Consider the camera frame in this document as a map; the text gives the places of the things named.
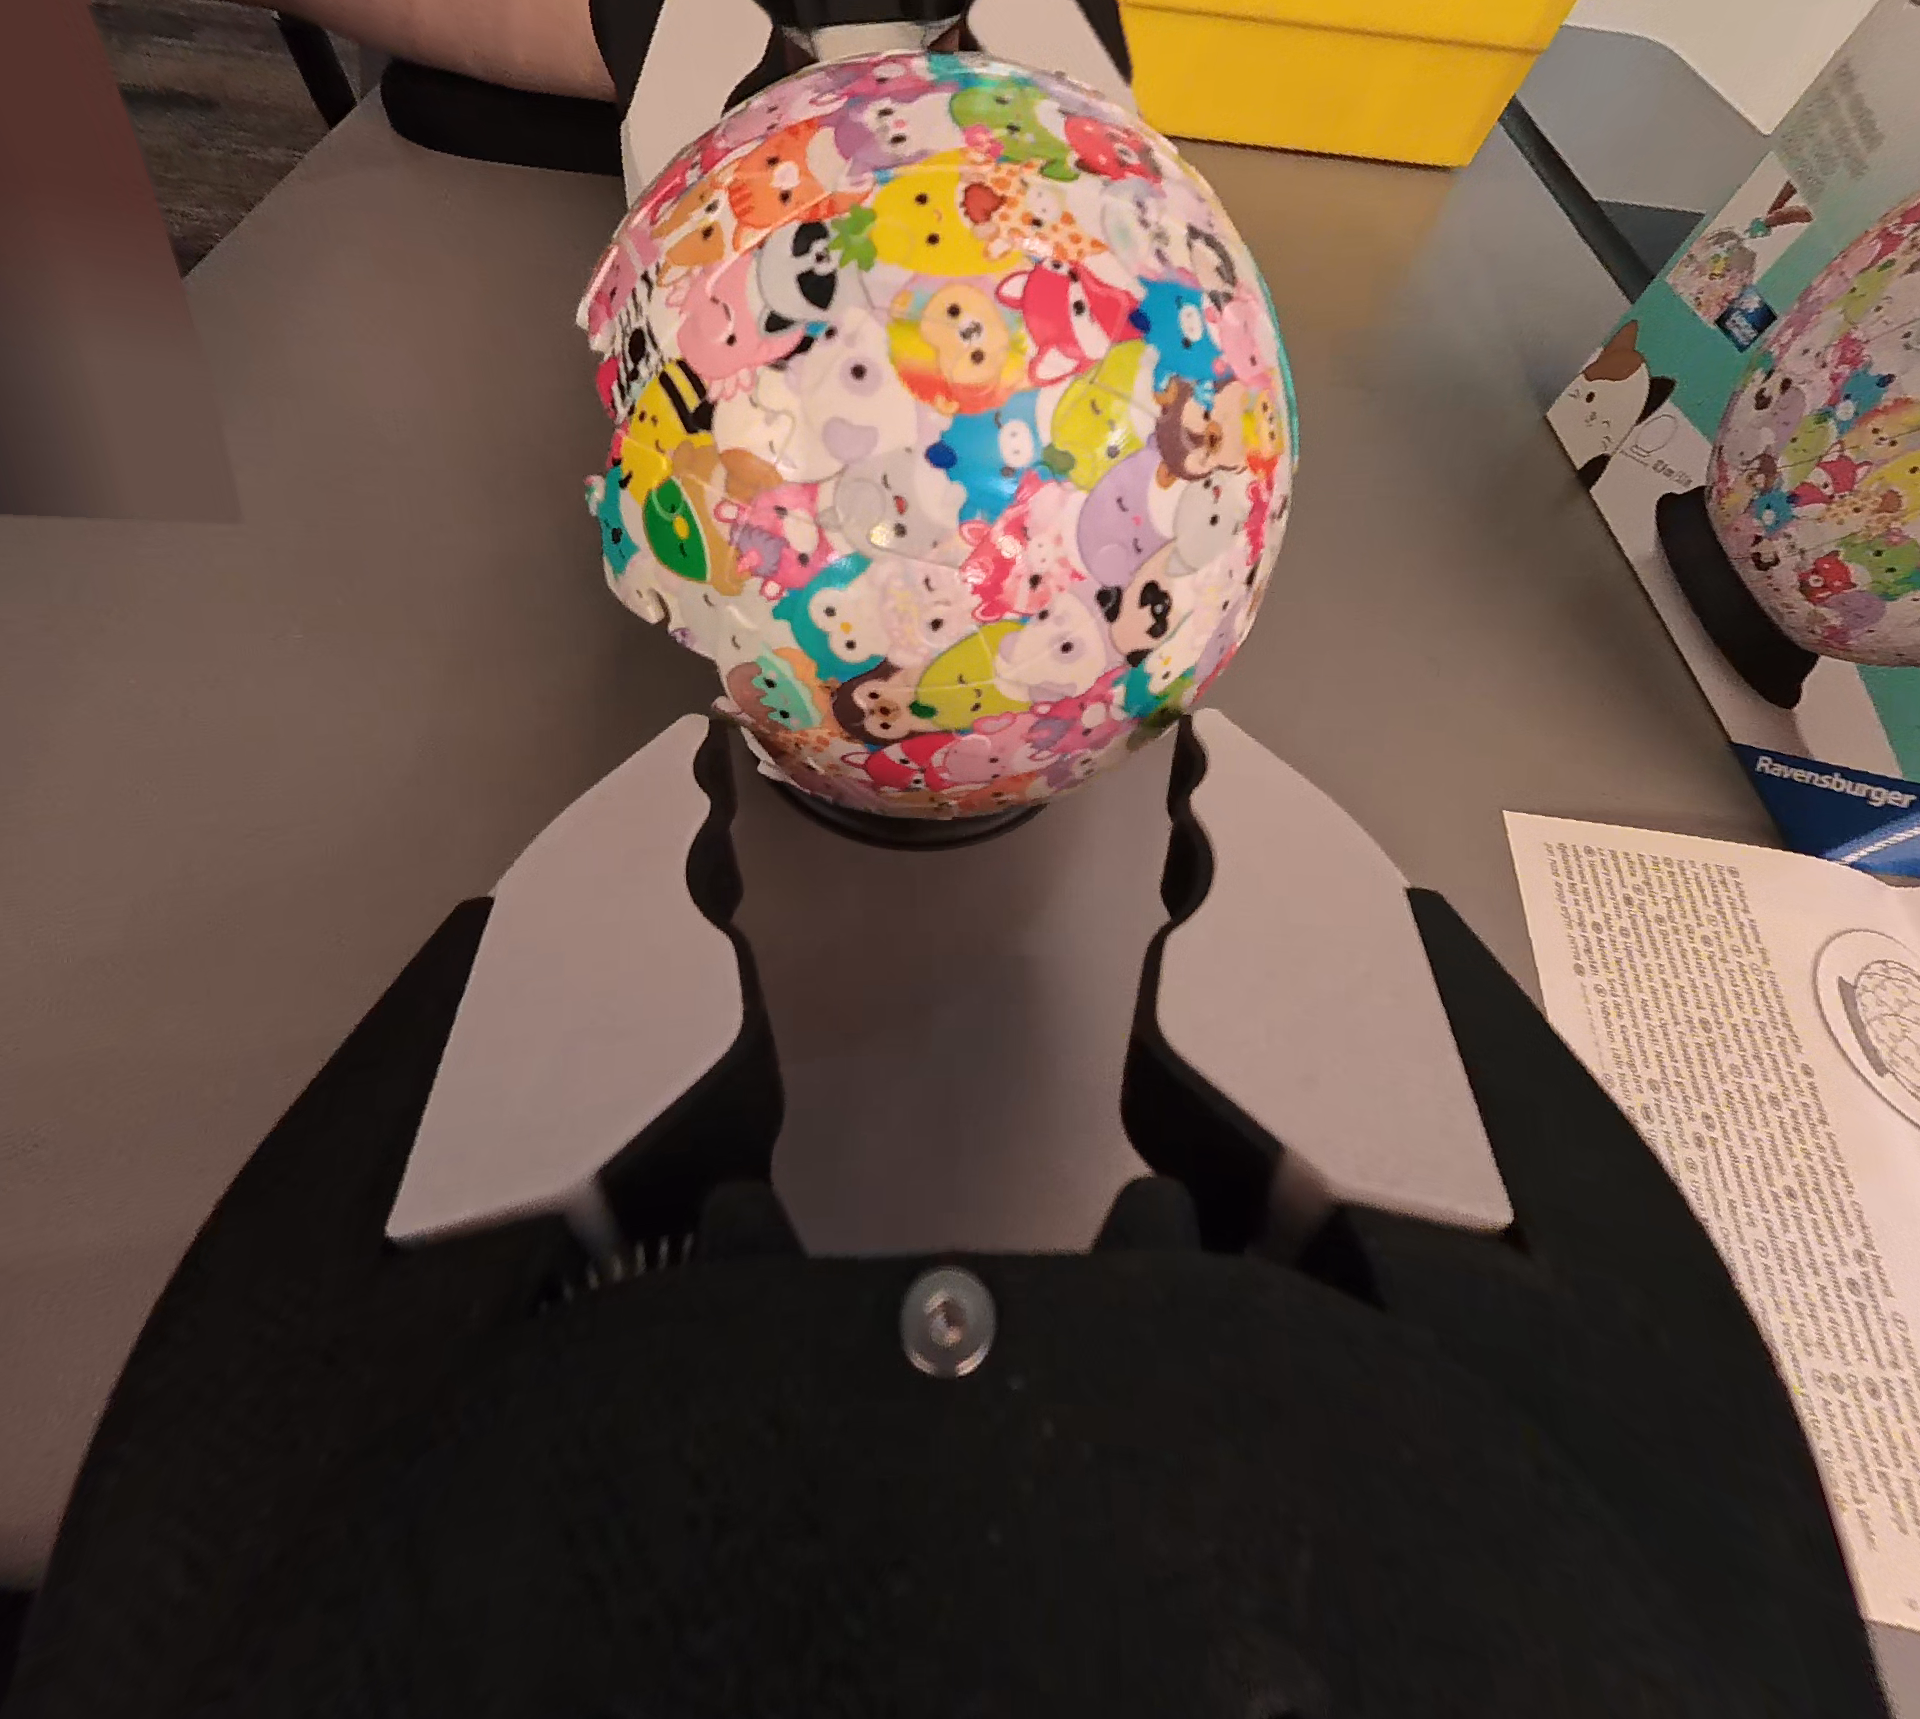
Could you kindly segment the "puzzle box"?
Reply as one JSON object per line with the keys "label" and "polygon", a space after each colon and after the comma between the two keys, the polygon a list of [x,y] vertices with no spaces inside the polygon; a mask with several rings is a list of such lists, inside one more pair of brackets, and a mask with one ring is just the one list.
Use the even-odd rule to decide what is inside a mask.
{"label": "puzzle box", "polygon": [[1917,0],[1548,408],[1788,850],[1917,886]]}

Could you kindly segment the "white instruction sheet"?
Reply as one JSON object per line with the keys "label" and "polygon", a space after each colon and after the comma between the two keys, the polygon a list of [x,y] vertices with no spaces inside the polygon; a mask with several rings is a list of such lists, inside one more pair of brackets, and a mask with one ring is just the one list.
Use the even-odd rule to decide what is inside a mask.
{"label": "white instruction sheet", "polygon": [[1509,813],[1548,1018],[1788,1386],[1867,1620],[1917,1630],[1917,886]]}

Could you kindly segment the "black ball stand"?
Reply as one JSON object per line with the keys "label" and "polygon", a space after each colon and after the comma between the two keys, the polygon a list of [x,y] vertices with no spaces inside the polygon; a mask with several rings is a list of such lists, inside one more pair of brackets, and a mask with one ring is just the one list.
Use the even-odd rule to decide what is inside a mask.
{"label": "black ball stand", "polygon": [[1023,830],[1025,824],[1043,815],[1040,802],[1020,802],[998,813],[978,813],[958,818],[919,818],[902,813],[873,813],[858,806],[837,802],[832,796],[806,792],[787,774],[771,763],[754,763],[756,778],[806,821],[821,830],[841,833],[854,843],[867,843],[875,850],[902,850],[902,852],[937,852],[937,850],[961,850],[971,843],[989,843],[1006,833]]}

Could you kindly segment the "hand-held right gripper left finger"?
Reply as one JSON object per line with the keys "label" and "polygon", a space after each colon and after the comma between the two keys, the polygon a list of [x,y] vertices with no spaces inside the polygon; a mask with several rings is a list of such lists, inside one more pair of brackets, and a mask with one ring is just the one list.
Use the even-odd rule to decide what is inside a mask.
{"label": "hand-held right gripper left finger", "polygon": [[691,1250],[771,1184],[776,1043],[734,915],[733,731],[681,717],[498,882],[384,1237],[553,1219],[591,1268]]}

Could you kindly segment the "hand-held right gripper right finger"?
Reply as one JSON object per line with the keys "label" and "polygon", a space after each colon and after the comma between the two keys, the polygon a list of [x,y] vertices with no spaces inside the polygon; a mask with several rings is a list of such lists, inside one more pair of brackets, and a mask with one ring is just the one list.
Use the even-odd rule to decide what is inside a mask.
{"label": "hand-held right gripper right finger", "polygon": [[1122,1123],[1202,1248],[1291,1254],[1350,1207],[1512,1222],[1403,871],[1218,711],[1174,734],[1159,897]]}

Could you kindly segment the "colourful puzzle ball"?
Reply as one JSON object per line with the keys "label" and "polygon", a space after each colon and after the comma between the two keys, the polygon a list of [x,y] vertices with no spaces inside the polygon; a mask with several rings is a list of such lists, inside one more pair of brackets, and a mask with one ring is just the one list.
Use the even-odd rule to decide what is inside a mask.
{"label": "colourful puzzle ball", "polygon": [[631,201],[579,332],[609,590],[806,792],[1048,802],[1247,640],[1298,466],[1274,302],[1208,178],[1077,79],[775,84]]}

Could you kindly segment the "black wrist rest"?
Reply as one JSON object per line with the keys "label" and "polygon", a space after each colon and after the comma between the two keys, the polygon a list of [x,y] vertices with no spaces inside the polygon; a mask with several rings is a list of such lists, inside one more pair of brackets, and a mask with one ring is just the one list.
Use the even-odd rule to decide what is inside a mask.
{"label": "black wrist rest", "polygon": [[392,132],[429,152],[513,168],[620,178],[619,112],[392,57],[379,78]]}

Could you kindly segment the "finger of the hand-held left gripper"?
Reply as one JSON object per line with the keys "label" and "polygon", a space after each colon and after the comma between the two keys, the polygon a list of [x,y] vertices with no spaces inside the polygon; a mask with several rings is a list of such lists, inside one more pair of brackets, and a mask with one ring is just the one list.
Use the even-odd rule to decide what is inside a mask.
{"label": "finger of the hand-held left gripper", "polygon": [[620,114],[620,187],[643,193],[761,67],[776,27],[754,0],[663,0]]}
{"label": "finger of the hand-held left gripper", "polygon": [[1138,103],[1130,67],[1080,0],[971,0],[969,33],[997,62],[1077,79],[1111,103]]}

